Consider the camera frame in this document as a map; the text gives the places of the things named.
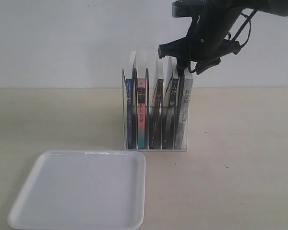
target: robotic arm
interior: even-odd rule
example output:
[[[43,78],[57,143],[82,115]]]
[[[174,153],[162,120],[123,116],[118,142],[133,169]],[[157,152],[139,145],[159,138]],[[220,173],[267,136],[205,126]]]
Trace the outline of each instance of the robotic arm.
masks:
[[[253,12],[245,15],[244,9]],[[250,38],[251,19],[258,11],[287,17],[288,0],[177,0],[172,10],[173,17],[192,17],[192,23],[184,38],[159,46],[159,58],[175,57],[178,70],[189,69],[199,75],[220,64],[221,57],[241,51]],[[229,31],[240,15],[246,20],[231,39]],[[249,36],[241,45],[236,40],[247,24]],[[196,62],[194,70],[192,61]]]

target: white tray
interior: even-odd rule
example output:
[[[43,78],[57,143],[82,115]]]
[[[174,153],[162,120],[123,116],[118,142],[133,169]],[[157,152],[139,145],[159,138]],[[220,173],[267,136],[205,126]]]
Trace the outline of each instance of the white tray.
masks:
[[[10,213],[20,230],[135,230],[144,217],[145,157],[136,151],[49,151]]]

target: blue book spine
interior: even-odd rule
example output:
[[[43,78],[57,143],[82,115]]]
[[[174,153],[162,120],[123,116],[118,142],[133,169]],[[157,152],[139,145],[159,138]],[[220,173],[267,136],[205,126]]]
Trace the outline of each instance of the blue book spine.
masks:
[[[132,128],[132,104],[133,104],[133,80],[126,79],[127,91],[127,147],[132,149],[133,128]]]

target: plastic tray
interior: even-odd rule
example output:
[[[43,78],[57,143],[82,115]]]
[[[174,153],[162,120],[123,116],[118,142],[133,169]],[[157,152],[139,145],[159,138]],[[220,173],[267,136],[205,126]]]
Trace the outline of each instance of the plastic tray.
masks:
[[[9,215],[20,230],[135,230],[144,217],[145,157],[136,151],[49,151]]]

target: white wall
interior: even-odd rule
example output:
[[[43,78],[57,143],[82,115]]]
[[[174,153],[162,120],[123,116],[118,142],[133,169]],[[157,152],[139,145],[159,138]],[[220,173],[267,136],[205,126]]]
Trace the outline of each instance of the white wall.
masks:
[[[0,0],[0,87],[120,87],[131,50],[185,36],[171,2]],[[257,14],[248,45],[194,86],[288,86],[288,18]]]

